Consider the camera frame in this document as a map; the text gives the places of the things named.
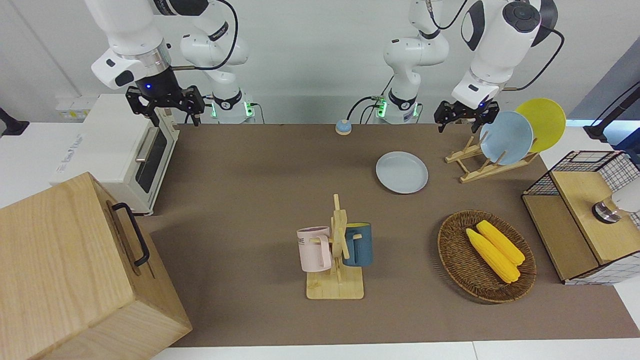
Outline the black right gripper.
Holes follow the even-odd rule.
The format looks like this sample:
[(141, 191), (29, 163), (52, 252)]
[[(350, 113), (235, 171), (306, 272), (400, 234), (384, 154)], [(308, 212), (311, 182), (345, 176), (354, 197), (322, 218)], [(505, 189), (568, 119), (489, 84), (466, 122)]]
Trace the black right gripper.
[(181, 88), (173, 70), (137, 80), (125, 96), (134, 114), (148, 116), (156, 128), (160, 127), (156, 109), (178, 109), (189, 114), (194, 126), (199, 126), (206, 107), (198, 87)]

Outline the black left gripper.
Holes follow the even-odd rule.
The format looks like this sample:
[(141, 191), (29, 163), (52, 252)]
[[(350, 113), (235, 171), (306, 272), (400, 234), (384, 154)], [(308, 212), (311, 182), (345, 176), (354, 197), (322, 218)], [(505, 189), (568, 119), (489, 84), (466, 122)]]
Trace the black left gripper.
[(460, 101), (450, 103), (443, 100), (434, 112), (434, 121), (438, 124), (438, 132), (443, 133), (449, 123), (460, 119), (471, 119), (474, 120), (470, 124), (471, 132), (476, 134), (479, 126), (492, 124), (498, 113), (497, 101), (482, 102), (477, 109), (473, 109)]

